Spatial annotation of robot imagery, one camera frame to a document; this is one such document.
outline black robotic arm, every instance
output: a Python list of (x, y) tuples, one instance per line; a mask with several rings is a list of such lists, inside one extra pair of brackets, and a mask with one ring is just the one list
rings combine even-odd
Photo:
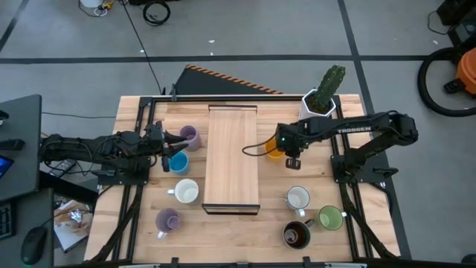
[(415, 121), (396, 111), (343, 119), (312, 117), (292, 124), (278, 124), (277, 150), (286, 153), (286, 167), (300, 169), (300, 153), (316, 141), (323, 141), (342, 133), (381, 133), (360, 148), (351, 148), (344, 155), (347, 172), (356, 172), (370, 157), (393, 145), (409, 145), (418, 140)]
[(108, 176), (147, 175), (151, 167), (150, 157), (161, 156), (162, 167), (169, 171), (168, 159), (187, 144), (177, 144), (186, 138), (163, 131), (162, 123), (157, 121), (146, 127), (146, 133), (140, 137), (132, 131), (118, 132), (114, 135), (100, 136), (94, 139), (65, 138), (54, 134), (44, 138), (39, 150), (41, 160), (49, 165), (52, 161), (74, 159), (111, 167), (103, 174)]

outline blue mug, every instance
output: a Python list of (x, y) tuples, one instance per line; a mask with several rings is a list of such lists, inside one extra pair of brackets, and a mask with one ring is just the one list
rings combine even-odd
[(176, 153), (169, 160), (170, 171), (177, 175), (187, 175), (190, 171), (188, 166), (188, 156), (183, 152)]

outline wooden plank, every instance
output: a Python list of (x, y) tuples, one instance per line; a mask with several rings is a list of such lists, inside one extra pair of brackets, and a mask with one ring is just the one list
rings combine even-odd
[(241, 153), (257, 143), (256, 108), (211, 109), (209, 122), (204, 204), (258, 205), (257, 158)]

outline yellow mug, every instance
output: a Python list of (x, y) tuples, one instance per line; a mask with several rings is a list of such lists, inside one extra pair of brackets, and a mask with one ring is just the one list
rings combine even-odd
[(273, 150), (276, 148), (276, 138), (272, 138), (271, 141), (268, 141), (265, 143), (265, 152), (269, 152), (266, 155), (271, 159), (271, 160), (278, 160), (281, 158), (281, 156), (284, 155), (284, 152), (280, 152), (277, 149)]

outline green mug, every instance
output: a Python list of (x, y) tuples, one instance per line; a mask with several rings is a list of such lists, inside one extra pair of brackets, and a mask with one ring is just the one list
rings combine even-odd
[(326, 205), (319, 211), (318, 216), (315, 221), (319, 222), (325, 229), (330, 231), (335, 231), (341, 228), (342, 223), (344, 223), (344, 217), (347, 214), (345, 212), (341, 212), (338, 208), (333, 205)]

